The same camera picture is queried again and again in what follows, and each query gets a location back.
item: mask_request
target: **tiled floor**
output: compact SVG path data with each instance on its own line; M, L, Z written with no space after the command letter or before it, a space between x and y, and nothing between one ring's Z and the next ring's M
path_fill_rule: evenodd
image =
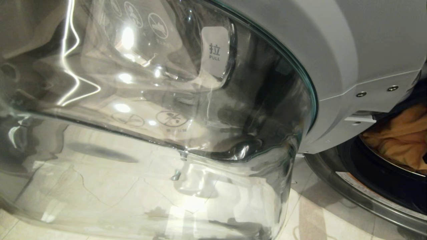
M286 225L279 240L423 240L344 199L303 159L295 163ZM0 240L106 240L40 228L0 211Z

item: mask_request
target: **washing machine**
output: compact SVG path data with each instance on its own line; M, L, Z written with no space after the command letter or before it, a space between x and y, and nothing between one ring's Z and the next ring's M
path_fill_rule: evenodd
M426 101L425 0L2 0L0 199L128 239L277 237L295 158L427 235L360 134Z

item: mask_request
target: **laundry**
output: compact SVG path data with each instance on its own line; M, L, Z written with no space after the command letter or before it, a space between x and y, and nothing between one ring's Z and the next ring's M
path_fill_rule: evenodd
M391 162L427 170L427 107L415 105L363 133L365 143Z

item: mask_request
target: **chinese character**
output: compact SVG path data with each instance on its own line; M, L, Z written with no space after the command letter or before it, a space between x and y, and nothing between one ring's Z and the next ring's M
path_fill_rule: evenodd
M219 50L221 48L216 44L215 46L213 44L209 45L209 53L210 54L214 54L214 55L218 55L219 56Z

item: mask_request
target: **green glass edge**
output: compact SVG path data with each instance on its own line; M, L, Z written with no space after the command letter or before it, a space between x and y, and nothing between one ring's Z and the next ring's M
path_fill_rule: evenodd
M236 11L235 9L231 8L230 6L218 0L205 0L205 1L219 8L223 12L229 14L233 18L239 20L239 22L246 25L248 29L257 33L262 39L264 39L267 43L269 43L276 51L280 53L280 55L283 58L285 58L294 67L294 69L301 76L303 82L305 83L305 85L307 86L307 88L311 93L311 100L313 105L313 119L311 120L311 124L308 129L308 131L310 131L314 125L314 122L318 114L318 98L317 98L317 93L316 93L314 84L311 81L310 76L308 75L307 71L302 66L302 64L298 61L298 59L276 37L274 37L271 33L266 31L263 27L259 26L254 21L250 20L245 15L241 14L240 12Z

